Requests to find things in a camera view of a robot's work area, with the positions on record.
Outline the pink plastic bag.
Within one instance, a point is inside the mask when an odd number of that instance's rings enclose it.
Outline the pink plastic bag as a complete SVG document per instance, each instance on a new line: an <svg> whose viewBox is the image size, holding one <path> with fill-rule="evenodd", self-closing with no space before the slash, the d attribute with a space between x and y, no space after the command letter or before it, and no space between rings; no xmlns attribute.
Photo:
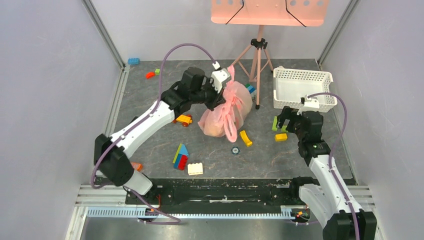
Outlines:
<svg viewBox="0 0 424 240"><path fill-rule="evenodd" d="M226 137L229 142L234 143L238 138L238 130L244 125L252 109L253 100L248 89L236 81L234 66L230 65L227 71L230 80L223 89L225 102L214 110L207 109L197 124L205 135Z"/></svg>

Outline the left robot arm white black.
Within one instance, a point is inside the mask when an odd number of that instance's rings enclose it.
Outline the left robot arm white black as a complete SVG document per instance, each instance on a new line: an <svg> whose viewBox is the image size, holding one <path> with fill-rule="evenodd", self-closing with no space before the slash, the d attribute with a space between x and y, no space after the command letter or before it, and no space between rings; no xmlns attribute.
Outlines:
<svg viewBox="0 0 424 240"><path fill-rule="evenodd" d="M232 79L228 68L219 68L210 77L197 67L189 67L180 81L160 94L151 108L111 136L100 134L94 143L93 164L111 184L138 193L145 204L153 203L157 190L151 180L130 163L134 152L154 133L191 109L204 104L209 110L225 102L223 93Z"/></svg>

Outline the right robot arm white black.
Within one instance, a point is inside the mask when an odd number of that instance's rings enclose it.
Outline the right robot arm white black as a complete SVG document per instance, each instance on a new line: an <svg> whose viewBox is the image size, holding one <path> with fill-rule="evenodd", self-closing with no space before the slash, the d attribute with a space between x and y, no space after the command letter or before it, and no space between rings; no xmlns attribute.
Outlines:
<svg viewBox="0 0 424 240"><path fill-rule="evenodd" d="M373 240L377 218L355 200L341 177L331 149L322 139L324 117L318 111L285 106L277 116L276 127L296 135L298 152L315 177L295 177L289 199L305 203L322 227L325 240Z"/></svg>

